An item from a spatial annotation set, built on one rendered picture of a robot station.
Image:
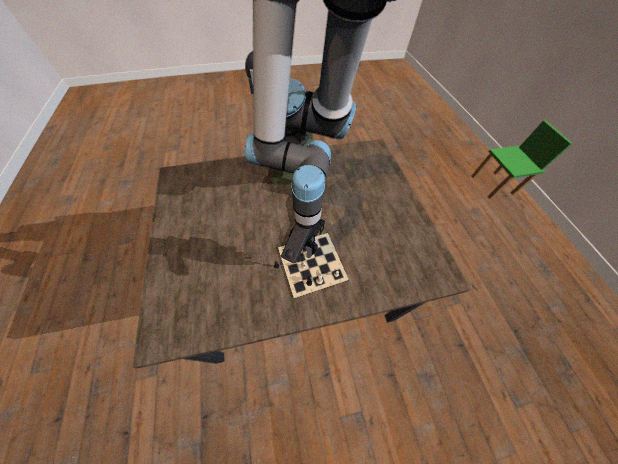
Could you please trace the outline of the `black and cream chessboard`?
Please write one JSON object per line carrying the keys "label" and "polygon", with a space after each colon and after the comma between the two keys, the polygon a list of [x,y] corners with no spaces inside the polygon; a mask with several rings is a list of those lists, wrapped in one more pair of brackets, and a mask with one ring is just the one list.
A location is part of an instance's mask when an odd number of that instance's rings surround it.
{"label": "black and cream chessboard", "polygon": [[[348,281],[328,233],[316,236],[316,239],[318,248],[310,258],[306,257],[305,245],[296,263],[281,257],[294,298]],[[307,264],[305,269],[301,268],[303,261]],[[336,271],[339,271],[338,277],[334,276]],[[319,274],[322,274],[321,284],[316,283]],[[309,278],[312,280],[311,286],[307,285]]]}

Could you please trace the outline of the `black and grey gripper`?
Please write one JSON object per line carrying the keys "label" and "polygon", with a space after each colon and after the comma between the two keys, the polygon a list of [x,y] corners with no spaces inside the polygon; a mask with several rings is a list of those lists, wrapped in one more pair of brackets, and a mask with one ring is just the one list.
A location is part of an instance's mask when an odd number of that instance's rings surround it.
{"label": "black and grey gripper", "polygon": [[[295,218],[294,218],[294,220],[295,220]],[[309,237],[308,237],[308,239],[307,239],[307,241],[305,243],[305,246],[306,246],[305,249],[307,250],[307,253],[306,253],[307,256],[306,257],[310,258],[316,252],[316,250],[318,248],[318,245],[317,245],[318,239],[316,239],[316,240],[314,240],[314,239],[315,239],[315,237],[316,237],[316,235],[318,233],[321,234],[323,232],[325,221],[320,218],[320,220],[317,223],[315,223],[313,225],[309,225],[309,226],[305,226],[305,225],[299,224],[296,220],[295,220],[295,223],[299,227],[305,228],[305,229],[310,229],[310,228],[313,227],[312,230],[311,230],[311,233],[310,233],[310,235],[309,235]]]}

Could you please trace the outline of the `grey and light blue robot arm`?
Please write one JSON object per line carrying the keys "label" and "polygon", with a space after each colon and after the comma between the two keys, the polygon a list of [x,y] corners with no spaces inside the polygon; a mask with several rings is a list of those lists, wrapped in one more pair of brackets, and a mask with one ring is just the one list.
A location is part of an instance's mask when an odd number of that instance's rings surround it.
{"label": "grey and light blue robot arm", "polygon": [[323,0],[332,13],[315,92],[290,78],[298,1],[253,0],[254,137],[247,137],[244,155],[249,163],[293,173],[294,218],[309,226],[321,217],[331,151],[319,140],[302,145],[308,132],[346,136],[356,108],[350,92],[372,19],[396,0]]}

